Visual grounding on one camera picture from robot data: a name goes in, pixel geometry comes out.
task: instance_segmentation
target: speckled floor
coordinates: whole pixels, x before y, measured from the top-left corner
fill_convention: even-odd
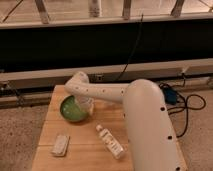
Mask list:
[[[0,110],[0,171],[28,171],[48,106]]]
[[[190,111],[189,128],[179,139],[189,171],[213,170],[213,90],[197,93],[207,101],[202,111]],[[192,99],[190,105],[200,105]],[[0,110],[0,171],[29,171],[48,106]],[[172,118],[177,132],[184,126],[184,115]]]

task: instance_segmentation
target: small white object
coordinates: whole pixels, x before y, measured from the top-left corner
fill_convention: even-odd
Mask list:
[[[101,125],[96,126],[99,137],[102,139],[107,148],[111,151],[116,159],[124,155],[124,149],[121,144],[112,136],[108,129],[104,129]]]
[[[90,17],[101,17],[101,0],[89,0],[89,14]]]
[[[57,135],[54,147],[52,149],[52,154],[55,157],[63,157],[66,154],[67,147],[69,144],[69,136],[68,135]]]

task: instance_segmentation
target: vertical pole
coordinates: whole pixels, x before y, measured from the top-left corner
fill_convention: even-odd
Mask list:
[[[130,19],[131,3],[132,3],[132,0],[124,0],[123,18],[125,20],[129,20]]]
[[[43,0],[35,0],[35,3],[40,14],[41,22],[43,24],[49,24],[49,15],[47,13]]]
[[[179,17],[182,11],[182,7],[185,0],[177,0],[174,8],[172,9],[171,15],[173,17]]]

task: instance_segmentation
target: bottle cap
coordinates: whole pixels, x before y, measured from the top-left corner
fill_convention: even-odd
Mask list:
[[[97,126],[96,126],[96,130],[97,130],[97,131],[101,131],[101,130],[103,130],[103,127],[102,127],[101,125],[97,125]]]

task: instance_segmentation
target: black wall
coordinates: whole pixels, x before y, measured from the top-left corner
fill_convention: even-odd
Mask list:
[[[6,72],[126,63],[140,23],[0,30]],[[132,63],[213,57],[213,19],[144,22]]]

